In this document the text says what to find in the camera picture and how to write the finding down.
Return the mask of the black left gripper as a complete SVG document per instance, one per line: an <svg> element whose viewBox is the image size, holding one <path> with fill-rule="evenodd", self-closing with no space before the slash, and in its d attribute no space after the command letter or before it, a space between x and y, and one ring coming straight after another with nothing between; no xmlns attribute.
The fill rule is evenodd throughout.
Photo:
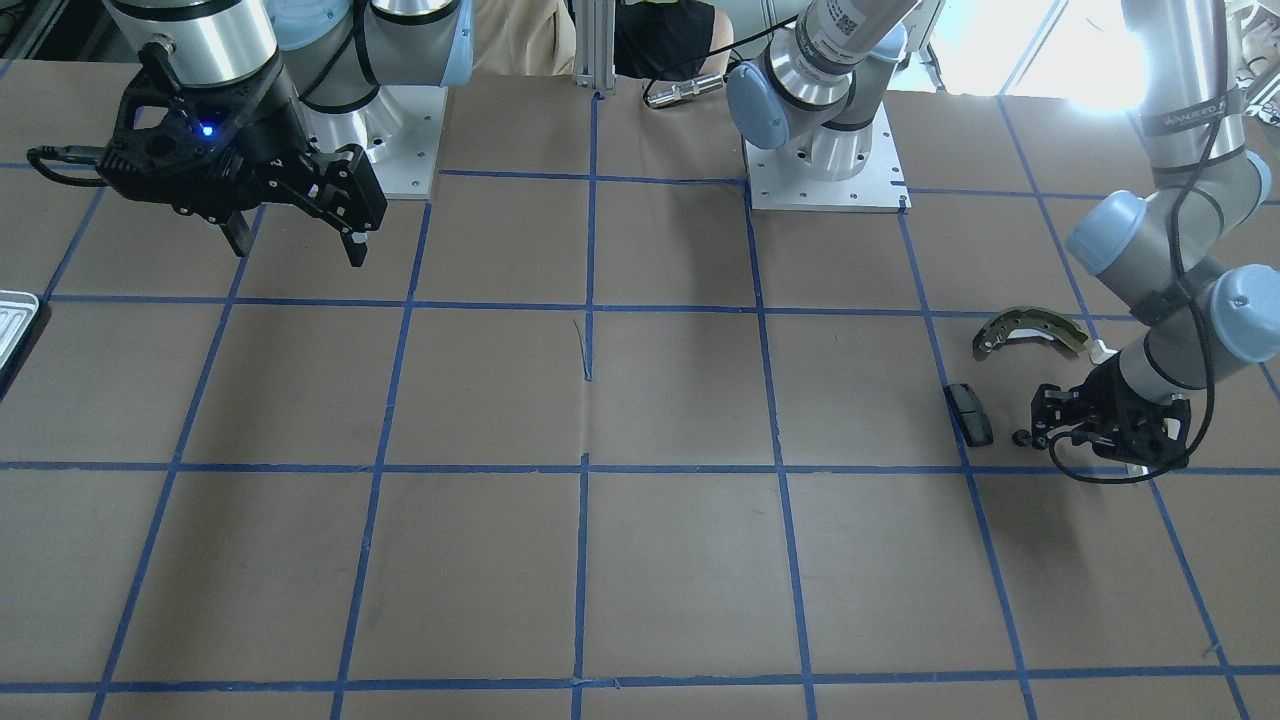
<svg viewBox="0 0 1280 720"><path fill-rule="evenodd" d="M1149 469L1181 469L1189 462L1190 404L1155 404L1124 380L1117 360L1085 378L1085 387L1039 386L1032 398L1028 448L1047 451L1059 441L1087 441L1100 457Z"/></svg>

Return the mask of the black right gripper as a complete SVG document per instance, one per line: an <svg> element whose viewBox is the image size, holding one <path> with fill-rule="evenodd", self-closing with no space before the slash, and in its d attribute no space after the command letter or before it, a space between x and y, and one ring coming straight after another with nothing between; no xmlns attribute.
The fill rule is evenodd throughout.
<svg viewBox="0 0 1280 720"><path fill-rule="evenodd" d="M388 201L365 147L308 152L280 53L243 79L183 85L175 54L148 41L127 86L99 176L120 196L215 217L237 258L253 232L244 211L284 197L339 233L349 265L362 266L369 233Z"/></svg>

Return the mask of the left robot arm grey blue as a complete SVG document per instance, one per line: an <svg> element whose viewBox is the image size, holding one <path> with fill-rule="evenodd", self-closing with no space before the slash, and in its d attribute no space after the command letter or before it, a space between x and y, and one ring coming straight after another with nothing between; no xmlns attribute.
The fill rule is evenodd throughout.
<svg viewBox="0 0 1280 720"><path fill-rule="evenodd" d="M813 1L764 53L727 77L730 114L763 150L860 131L887 83L873 61L902 50L911 1ZM1277 352L1277 272L1228 268L1212 247L1270 192L1245 147L1224 1L1125 1L1146 55L1139 126L1155 182L1119 190L1073 229L1070 254L1144 328L1070 389L1042 384L1012 442L1057 457L1062 441L1151 475L1184 468L1213 416L1216 387Z"/></svg>

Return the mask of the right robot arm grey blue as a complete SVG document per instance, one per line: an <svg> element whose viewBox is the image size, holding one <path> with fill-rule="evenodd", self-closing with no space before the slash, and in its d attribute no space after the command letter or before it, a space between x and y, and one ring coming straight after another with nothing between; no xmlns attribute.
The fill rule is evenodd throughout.
<svg viewBox="0 0 1280 720"><path fill-rule="evenodd" d="M298 208L367 254L388 197L375 174L402 123L392 87L465 85L471 1L109 1L137 51L93 155L122 197L215 225L234 255L264 204Z"/></svg>

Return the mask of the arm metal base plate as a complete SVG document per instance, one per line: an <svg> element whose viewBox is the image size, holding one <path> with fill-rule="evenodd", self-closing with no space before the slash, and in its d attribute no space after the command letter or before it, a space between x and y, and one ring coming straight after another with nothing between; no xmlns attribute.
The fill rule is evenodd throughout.
<svg viewBox="0 0 1280 720"><path fill-rule="evenodd" d="M300 114L321 151L361 145L388 199L429 199L448 97L444 87L384 86L353 111Z"/></svg>
<svg viewBox="0 0 1280 720"><path fill-rule="evenodd" d="M883 105L860 129L818 127L780 149L745 143L744 151L755 209L899 213L913 205Z"/></svg>

